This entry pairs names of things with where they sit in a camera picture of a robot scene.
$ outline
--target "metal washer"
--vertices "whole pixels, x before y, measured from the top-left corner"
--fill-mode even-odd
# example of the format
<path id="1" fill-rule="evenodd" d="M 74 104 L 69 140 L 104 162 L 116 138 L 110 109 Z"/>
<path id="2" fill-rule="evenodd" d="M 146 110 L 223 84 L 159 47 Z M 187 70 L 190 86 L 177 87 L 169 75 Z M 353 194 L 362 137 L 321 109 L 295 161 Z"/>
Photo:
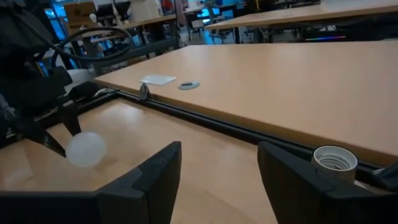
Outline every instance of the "metal washer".
<path id="1" fill-rule="evenodd" d="M 190 81 L 190 82 L 185 82 L 182 83 L 180 86 L 178 86 L 178 89 L 180 90 L 191 90 L 200 85 L 200 82 L 198 81 Z"/>

